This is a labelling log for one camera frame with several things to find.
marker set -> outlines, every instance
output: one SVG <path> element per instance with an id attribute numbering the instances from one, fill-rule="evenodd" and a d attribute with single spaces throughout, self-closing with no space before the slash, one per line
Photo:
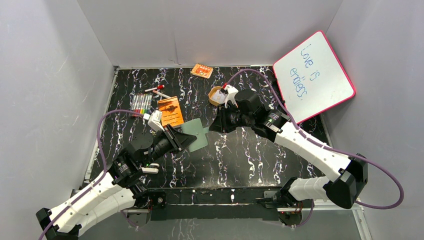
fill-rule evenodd
<path id="1" fill-rule="evenodd" d="M 151 94 L 139 93 L 135 94 L 131 103 L 131 111 L 140 113 L 140 114 L 148 114 L 150 111 L 150 107 L 152 105 L 153 96 Z"/>

white marker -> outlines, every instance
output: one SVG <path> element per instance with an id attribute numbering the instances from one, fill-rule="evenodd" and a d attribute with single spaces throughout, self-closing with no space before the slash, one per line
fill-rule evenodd
<path id="1" fill-rule="evenodd" d="M 150 92 L 150 91 L 153 91 L 153 90 L 163 89 L 164 87 L 165 87 L 165 85 L 159 85 L 157 87 L 144 90 L 144 92 L 147 93 L 147 92 Z"/>
<path id="2" fill-rule="evenodd" d="M 171 98 L 170 96 L 165 95 L 165 94 L 163 94 L 161 92 L 158 92 L 158 91 L 155 91 L 155 90 L 153 90 L 152 92 L 154 92 L 155 94 L 157 94 L 157 95 L 159 95 L 159 96 L 161 96 L 163 98 L 166 98 L 166 99 L 170 99 Z"/>

white wall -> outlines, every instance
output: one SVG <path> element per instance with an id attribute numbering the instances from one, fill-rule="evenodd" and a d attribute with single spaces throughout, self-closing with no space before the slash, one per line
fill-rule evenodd
<path id="1" fill-rule="evenodd" d="M 76 0 L 0 2 L 0 233 L 37 239 L 83 181 L 113 66 Z"/>
<path id="2" fill-rule="evenodd" d="M 424 2 L 345 0 L 327 36 L 357 94 L 325 113 L 340 149 L 387 167 L 402 183 L 405 200 L 392 210 L 366 209 L 375 240 L 424 236 Z M 399 192 L 374 167 L 360 195 L 375 205 Z"/>
<path id="3" fill-rule="evenodd" d="M 112 64 L 273 64 L 318 30 L 342 0 L 78 0 Z"/>

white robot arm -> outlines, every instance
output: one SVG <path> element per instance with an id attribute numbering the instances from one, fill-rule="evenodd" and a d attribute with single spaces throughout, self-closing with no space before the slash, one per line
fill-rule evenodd
<path id="1" fill-rule="evenodd" d="M 296 129 L 291 119 L 275 109 L 266 109 L 259 96 L 250 89 L 238 91 L 225 86 L 228 94 L 224 105 L 218 107 L 210 131 L 229 133 L 237 127 L 250 127 L 263 138 L 288 148 L 313 164 L 323 177 L 291 178 L 281 189 L 287 204 L 306 199 L 331 200 L 341 208 L 350 209 L 368 182 L 368 164 L 358 158 L 332 152 L 307 139 L 325 146 L 312 135 Z"/>
<path id="2" fill-rule="evenodd" d="M 360 159 L 331 152 L 312 144 L 307 139 L 318 139 L 306 133 L 302 136 L 291 120 L 282 112 L 266 109 L 258 95 L 245 89 L 237 91 L 225 87 L 227 102 L 218 106 L 218 112 L 210 131 L 230 133 L 237 127 L 250 127 L 257 135 L 284 146 L 325 174 L 315 178 L 291 178 L 272 199 L 265 201 L 283 203 L 287 206 L 306 199 L 331 200 L 349 209 L 367 184 L 367 163 Z M 47 240 L 77 240 L 87 229 L 121 210 L 146 206 L 148 189 L 140 182 L 143 174 L 158 173 L 156 159 L 167 152 L 181 152 L 197 138 L 174 130 L 170 125 L 163 128 L 160 112 L 145 114 L 149 126 L 158 131 L 153 139 L 150 134 L 140 134 L 120 151 L 108 171 L 61 205 L 52 209 L 42 208 L 36 216 L 43 229 L 60 214 L 46 232 Z"/>
<path id="3" fill-rule="evenodd" d="M 76 240 L 87 229 L 114 213 L 133 206 L 146 206 L 147 188 L 140 177 L 157 174 L 159 164 L 155 160 L 168 152 L 182 152 L 197 139 L 170 125 L 162 127 L 161 114 L 156 110 L 152 115 L 143 116 L 157 132 L 155 138 L 149 133 L 133 137 L 120 150 L 107 172 L 102 172 L 64 203 L 52 209 L 42 208 L 36 213 L 43 230 L 57 218 L 46 231 L 47 240 Z"/>

black bracket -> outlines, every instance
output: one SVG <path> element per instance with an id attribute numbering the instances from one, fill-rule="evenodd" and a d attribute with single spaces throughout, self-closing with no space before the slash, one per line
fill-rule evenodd
<path id="1" fill-rule="evenodd" d="M 291 177 L 291 178 L 290 178 L 290 179 L 289 179 L 289 180 L 288 180 L 288 181 L 284 184 L 284 186 L 280 189 L 282 201 L 283 201 L 283 202 L 285 202 L 285 204 L 287 204 L 287 205 L 288 205 L 288 206 L 290 206 L 290 207 L 292 207 L 292 206 L 294 206 L 295 204 L 299 203 L 299 201 L 298 201 L 298 200 L 296 200 L 296 198 L 294 198 L 294 197 L 290 194 L 290 192 L 289 192 L 290 186 L 292 185 L 292 183 L 293 183 L 296 179 L 298 179 L 298 177 L 296 177 L 296 176 Z"/>
<path id="2" fill-rule="evenodd" d="M 359 194 L 368 183 L 368 163 L 356 157 L 349 157 L 351 162 L 346 169 L 340 169 L 340 176 L 336 181 L 328 182 L 323 186 L 328 199 L 337 206 L 350 209 Z"/>
<path id="3" fill-rule="evenodd" d="M 47 225 L 51 222 L 50 215 L 52 212 L 48 208 L 40 209 L 35 215 L 37 220 L 44 230 Z M 78 234 L 81 229 L 81 225 L 75 225 L 69 232 L 59 232 L 59 227 L 57 225 L 51 226 L 45 233 L 47 240 L 78 240 Z"/>

